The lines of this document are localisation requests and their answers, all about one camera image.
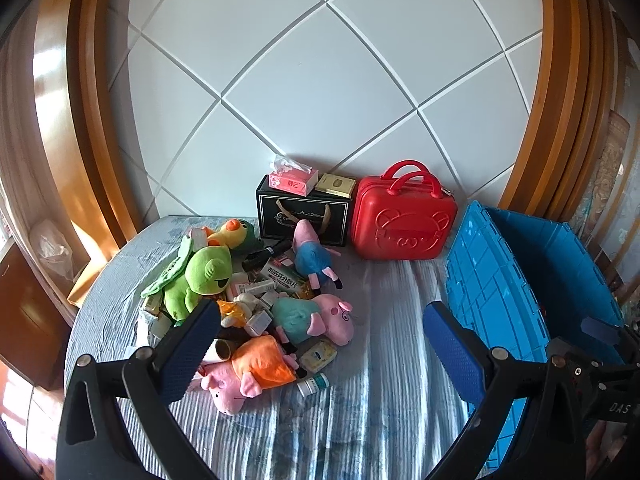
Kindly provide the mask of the orange-dressed pig plush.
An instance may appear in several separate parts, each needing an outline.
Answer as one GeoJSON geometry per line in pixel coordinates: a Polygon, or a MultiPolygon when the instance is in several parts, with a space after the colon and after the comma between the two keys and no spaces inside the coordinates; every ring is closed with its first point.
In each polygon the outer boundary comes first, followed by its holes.
{"type": "Polygon", "coordinates": [[[262,335],[239,346],[228,361],[202,365],[201,388],[218,411],[236,415],[247,399],[296,382],[301,371],[294,353],[286,354],[276,338],[262,335]]]}

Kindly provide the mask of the wooden side cabinet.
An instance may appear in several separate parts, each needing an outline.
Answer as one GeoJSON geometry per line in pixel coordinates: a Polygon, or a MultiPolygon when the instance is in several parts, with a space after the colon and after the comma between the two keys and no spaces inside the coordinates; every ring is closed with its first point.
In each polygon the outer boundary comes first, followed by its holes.
{"type": "Polygon", "coordinates": [[[36,387],[62,389],[70,326],[14,240],[1,245],[0,310],[1,361],[36,387]]]}

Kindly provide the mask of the blue plastic crate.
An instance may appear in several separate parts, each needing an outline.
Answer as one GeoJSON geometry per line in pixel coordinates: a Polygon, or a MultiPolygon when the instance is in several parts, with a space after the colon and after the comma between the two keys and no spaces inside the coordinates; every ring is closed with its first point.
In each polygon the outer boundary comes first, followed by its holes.
{"type": "Polygon", "coordinates": [[[487,347],[546,362],[560,338],[605,365],[623,360],[612,344],[586,334],[593,318],[623,317],[603,274],[564,223],[470,203],[447,260],[448,306],[487,347]]]}

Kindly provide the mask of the green frog hat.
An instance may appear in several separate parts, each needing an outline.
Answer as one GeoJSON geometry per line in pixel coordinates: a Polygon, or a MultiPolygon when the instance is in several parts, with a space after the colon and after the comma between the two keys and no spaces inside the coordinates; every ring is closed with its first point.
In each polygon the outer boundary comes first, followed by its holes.
{"type": "Polygon", "coordinates": [[[180,248],[175,258],[173,258],[168,266],[166,266],[166,268],[162,272],[160,272],[160,275],[156,278],[156,280],[142,290],[141,297],[146,298],[149,296],[157,295],[173,280],[183,274],[183,271],[186,268],[186,264],[188,263],[191,254],[192,250],[190,248],[180,248]]]}

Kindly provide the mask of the white rabbit plush orange scarf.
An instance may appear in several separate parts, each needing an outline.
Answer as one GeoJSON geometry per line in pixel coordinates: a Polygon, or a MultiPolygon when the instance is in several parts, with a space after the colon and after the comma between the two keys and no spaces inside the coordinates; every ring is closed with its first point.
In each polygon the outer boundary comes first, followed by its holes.
{"type": "Polygon", "coordinates": [[[217,300],[220,325],[224,328],[242,328],[254,315],[259,300],[249,292],[242,292],[231,301],[217,300]]]}

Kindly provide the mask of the plastic bag on shelf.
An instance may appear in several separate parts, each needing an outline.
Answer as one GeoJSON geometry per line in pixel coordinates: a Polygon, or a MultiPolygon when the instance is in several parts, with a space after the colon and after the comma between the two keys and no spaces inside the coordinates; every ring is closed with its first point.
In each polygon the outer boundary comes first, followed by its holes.
{"type": "Polygon", "coordinates": [[[72,248],[51,220],[37,223],[29,233],[29,241],[38,261],[48,271],[67,281],[74,278],[72,248]]]}

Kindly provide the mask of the green frog plush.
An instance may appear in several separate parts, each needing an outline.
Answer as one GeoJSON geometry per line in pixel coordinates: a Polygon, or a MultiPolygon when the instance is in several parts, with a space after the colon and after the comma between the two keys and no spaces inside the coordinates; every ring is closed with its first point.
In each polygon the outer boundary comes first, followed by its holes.
{"type": "Polygon", "coordinates": [[[175,321],[184,321],[205,296],[229,285],[232,258],[227,246],[207,246],[196,252],[184,271],[164,288],[164,305],[175,321]]]}

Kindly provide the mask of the white medicine bottle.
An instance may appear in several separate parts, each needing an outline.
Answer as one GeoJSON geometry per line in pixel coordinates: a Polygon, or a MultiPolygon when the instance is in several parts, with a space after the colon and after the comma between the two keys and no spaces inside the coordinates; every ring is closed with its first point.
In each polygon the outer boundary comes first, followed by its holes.
{"type": "Polygon", "coordinates": [[[304,398],[313,396],[330,386],[329,379],[324,373],[317,373],[309,377],[305,377],[296,384],[298,391],[304,398]]]}

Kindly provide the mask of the yellow square packet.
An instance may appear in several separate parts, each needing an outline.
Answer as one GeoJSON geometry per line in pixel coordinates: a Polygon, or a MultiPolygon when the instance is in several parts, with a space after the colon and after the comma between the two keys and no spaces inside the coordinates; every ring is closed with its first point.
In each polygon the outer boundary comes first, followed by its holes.
{"type": "Polygon", "coordinates": [[[337,357],[337,348],[331,341],[324,339],[313,344],[299,358],[299,364],[311,374],[324,370],[337,357]]]}

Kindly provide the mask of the teal-dressed pig plush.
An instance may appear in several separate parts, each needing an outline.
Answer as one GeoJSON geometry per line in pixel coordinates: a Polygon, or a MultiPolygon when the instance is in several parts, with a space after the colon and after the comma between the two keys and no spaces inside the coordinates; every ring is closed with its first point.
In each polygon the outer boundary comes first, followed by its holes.
{"type": "Polygon", "coordinates": [[[325,336],[337,346],[346,346],[354,338],[351,313],[349,302],[330,294],[311,300],[282,297],[271,307],[276,332],[284,344],[325,336]]]}

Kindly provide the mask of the red bear suitcase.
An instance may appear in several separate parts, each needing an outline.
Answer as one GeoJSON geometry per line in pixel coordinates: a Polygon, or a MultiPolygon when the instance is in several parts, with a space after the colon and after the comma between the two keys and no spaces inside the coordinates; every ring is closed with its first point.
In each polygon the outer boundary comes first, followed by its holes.
{"type": "Polygon", "coordinates": [[[417,160],[401,160],[357,185],[350,240],[367,260],[427,260],[444,248],[458,204],[417,160]]]}

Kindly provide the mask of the blue-bodied pig plush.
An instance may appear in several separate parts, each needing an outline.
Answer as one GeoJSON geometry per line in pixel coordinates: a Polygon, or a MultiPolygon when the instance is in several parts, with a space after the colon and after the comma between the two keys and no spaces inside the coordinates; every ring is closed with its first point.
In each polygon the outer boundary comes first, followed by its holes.
{"type": "Polygon", "coordinates": [[[332,256],[339,256],[340,253],[321,245],[318,234],[308,220],[296,223],[292,247],[295,270],[308,278],[314,292],[320,292],[321,286],[327,282],[332,282],[338,290],[343,288],[332,264],[332,256]]]}

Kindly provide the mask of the black gift bag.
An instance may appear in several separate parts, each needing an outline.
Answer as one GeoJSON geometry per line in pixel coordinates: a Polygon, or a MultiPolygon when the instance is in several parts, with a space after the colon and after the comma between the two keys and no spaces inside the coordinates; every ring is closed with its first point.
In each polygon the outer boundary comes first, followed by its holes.
{"type": "Polygon", "coordinates": [[[256,190],[258,226],[262,238],[291,238],[299,220],[308,220],[323,245],[342,247],[347,244],[352,200],[318,191],[307,196],[270,188],[268,177],[256,190]]]}

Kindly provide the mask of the gold small box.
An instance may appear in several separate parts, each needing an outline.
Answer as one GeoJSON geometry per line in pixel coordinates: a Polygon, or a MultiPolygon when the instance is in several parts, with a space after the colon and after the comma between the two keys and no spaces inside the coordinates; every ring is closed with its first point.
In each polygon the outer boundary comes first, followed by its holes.
{"type": "Polygon", "coordinates": [[[352,178],[337,176],[336,174],[322,174],[314,189],[321,193],[343,198],[351,198],[357,181],[352,178]]]}

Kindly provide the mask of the pink tissue pack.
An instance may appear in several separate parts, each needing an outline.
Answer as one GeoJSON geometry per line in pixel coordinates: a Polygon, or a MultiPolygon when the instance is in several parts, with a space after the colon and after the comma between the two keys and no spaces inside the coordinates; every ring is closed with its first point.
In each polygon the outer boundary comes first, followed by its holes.
{"type": "Polygon", "coordinates": [[[317,184],[319,171],[292,158],[277,155],[271,163],[268,185],[274,190],[307,196],[317,184]]]}

